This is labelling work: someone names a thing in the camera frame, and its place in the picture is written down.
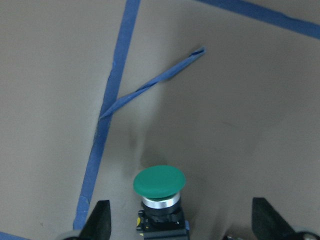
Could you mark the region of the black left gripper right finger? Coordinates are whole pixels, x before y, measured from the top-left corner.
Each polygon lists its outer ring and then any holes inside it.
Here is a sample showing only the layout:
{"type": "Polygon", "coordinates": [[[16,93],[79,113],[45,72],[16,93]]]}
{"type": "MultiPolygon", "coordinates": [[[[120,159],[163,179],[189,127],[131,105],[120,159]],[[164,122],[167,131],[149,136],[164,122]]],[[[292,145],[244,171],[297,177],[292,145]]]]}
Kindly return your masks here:
{"type": "Polygon", "coordinates": [[[296,231],[264,197],[254,197],[251,229],[258,240],[283,240],[296,231]]]}

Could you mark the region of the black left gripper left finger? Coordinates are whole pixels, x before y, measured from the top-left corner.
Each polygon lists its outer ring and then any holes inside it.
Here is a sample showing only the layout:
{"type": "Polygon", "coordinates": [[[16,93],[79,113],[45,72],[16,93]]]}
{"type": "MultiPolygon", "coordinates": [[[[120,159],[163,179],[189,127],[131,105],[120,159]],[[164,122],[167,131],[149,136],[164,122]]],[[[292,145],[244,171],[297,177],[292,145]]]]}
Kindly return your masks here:
{"type": "Polygon", "coordinates": [[[80,240],[109,240],[112,232],[111,206],[109,200],[99,200],[83,229],[80,240]]]}

